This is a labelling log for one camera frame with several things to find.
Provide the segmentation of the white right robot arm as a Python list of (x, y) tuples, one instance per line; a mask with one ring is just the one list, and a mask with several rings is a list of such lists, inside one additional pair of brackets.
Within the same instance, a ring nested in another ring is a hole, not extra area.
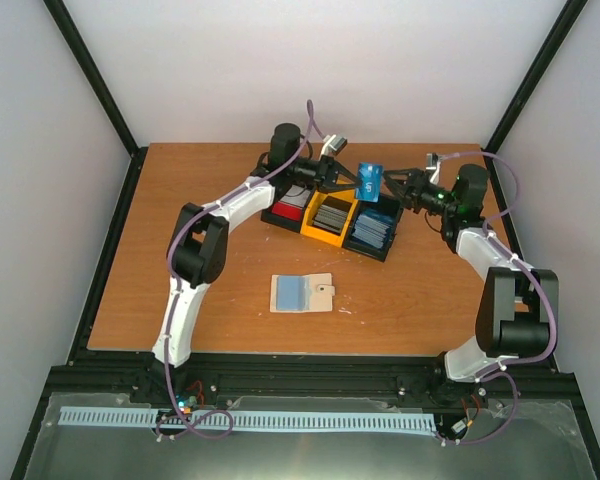
[(434, 162), (383, 177), (404, 208), (440, 217), (442, 240), (483, 281), (474, 335), (443, 356), (447, 379), (479, 383), (510, 365), (546, 359), (557, 344), (557, 276), (521, 260), (486, 224), (485, 168), (461, 166), (451, 189), (438, 185), (439, 171)]

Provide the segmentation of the black left frame post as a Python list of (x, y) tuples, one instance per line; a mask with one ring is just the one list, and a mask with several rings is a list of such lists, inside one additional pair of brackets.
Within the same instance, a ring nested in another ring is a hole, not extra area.
[(140, 147), (65, 2), (61, 0), (44, 0), (43, 4), (104, 110), (124, 150), (133, 158)]

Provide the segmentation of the black card bin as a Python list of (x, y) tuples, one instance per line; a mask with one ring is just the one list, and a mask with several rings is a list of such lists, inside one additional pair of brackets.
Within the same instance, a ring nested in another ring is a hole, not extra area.
[(276, 188), (274, 202), (260, 214), (264, 223), (299, 233), (309, 200), (314, 193), (309, 170), (315, 163), (312, 149), (300, 155), (294, 163), (275, 176), (270, 183)]
[(384, 262), (393, 244), (403, 208), (393, 196), (360, 201), (343, 241), (346, 250)]

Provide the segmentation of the grey card stack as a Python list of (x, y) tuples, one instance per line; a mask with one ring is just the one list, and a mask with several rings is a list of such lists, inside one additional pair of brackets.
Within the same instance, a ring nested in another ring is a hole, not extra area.
[(317, 203), (311, 225), (329, 233), (340, 235), (345, 227), (353, 202), (348, 199), (326, 196)]

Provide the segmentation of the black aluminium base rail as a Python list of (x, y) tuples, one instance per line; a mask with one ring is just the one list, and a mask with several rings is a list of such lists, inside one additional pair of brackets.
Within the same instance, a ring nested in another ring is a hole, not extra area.
[(208, 406), (244, 396), (352, 397), (427, 411), (458, 410), (487, 400), (506, 401), (516, 388), (524, 399), (583, 404), (574, 375), (553, 362), (518, 366), (512, 382), (460, 383), (446, 379), (435, 357), (256, 355), (197, 353), (167, 368), (149, 353), (95, 352), (52, 368), (43, 388), (53, 393), (124, 393), (135, 403), (164, 406), (170, 392), (201, 392)]

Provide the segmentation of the black right frame post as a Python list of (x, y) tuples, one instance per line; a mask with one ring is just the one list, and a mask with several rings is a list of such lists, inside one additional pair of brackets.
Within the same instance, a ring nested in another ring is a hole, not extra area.
[(485, 154), (496, 154), (499, 151), (587, 3), (587, 0), (568, 0), (564, 3), (495, 130), (483, 148)]

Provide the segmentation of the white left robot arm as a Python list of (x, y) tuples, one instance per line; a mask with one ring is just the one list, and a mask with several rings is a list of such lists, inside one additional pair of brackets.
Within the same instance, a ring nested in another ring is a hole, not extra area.
[(164, 401), (177, 402), (187, 393), (188, 378), (175, 368), (191, 355), (197, 316), (211, 284), (224, 270), (232, 231), (274, 205), (293, 186), (335, 193), (360, 184), (336, 160), (347, 145), (344, 136), (325, 136), (316, 159), (301, 155), (308, 143), (309, 134), (299, 126), (277, 125), (269, 150), (239, 186), (211, 203), (188, 203), (181, 208), (166, 255), (170, 274), (167, 306), (152, 348), (159, 362), (171, 366), (161, 369), (153, 379), (152, 388)]

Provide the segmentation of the yellow middle card bin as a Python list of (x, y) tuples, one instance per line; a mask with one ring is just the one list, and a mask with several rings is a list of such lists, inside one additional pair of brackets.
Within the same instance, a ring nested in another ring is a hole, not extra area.
[(312, 194), (300, 233), (329, 245), (342, 247), (358, 206), (353, 190)]

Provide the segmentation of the beige card holder wallet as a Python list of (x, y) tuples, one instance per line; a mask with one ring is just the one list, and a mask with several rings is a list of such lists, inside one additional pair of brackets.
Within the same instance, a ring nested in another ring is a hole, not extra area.
[(270, 312), (284, 314), (331, 312), (335, 293), (331, 273), (273, 275)]

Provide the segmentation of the red and white card stack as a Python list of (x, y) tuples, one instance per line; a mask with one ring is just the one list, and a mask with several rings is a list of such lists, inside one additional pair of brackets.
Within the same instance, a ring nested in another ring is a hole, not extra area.
[(303, 219), (304, 208), (310, 194), (309, 189), (294, 185), (273, 205), (271, 212), (291, 221), (300, 222)]

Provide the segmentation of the blue card stack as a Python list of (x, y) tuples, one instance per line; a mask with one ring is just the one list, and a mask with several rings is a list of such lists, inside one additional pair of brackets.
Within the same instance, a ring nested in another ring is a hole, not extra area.
[(355, 220), (352, 238), (377, 250), (389, 248), (396, 225), (395, 215), (365, 209)]

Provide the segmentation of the blue credit card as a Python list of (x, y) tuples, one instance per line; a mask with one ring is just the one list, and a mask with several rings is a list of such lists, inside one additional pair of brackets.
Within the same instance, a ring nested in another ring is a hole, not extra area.
[(357, 169), (359, 185), (355, 189), (355, 198), (360, 201), (377, 203), (383, 182), (384, 166), (361, 162)]

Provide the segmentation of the black frame post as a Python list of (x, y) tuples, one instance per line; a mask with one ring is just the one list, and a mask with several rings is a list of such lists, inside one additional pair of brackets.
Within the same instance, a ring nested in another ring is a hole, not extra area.
[(124, 150), (133, 158), (140, 147), (65, 2), (61, 0), (44, 0), (43, 4), (104, 110)]
[(564, 3), (495, 130), (483, 148), (485, 154), (496, 154), (499, 151), (587, 3), (587, 0), (568, 0)]

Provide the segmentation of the metal front plate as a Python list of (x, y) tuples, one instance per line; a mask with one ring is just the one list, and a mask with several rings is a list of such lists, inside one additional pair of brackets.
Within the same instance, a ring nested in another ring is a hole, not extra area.
[[(27, 479), (595, 479), (566, 401), (491, 403), (461, 440), (398, 433), (187, 433), (161, 409), (154, 428), (60, 426), (60, 409), (149, 408), (124, 395), (55, 395)], [(422, 413), (368, 400), (245, 397), (234, 411)]]

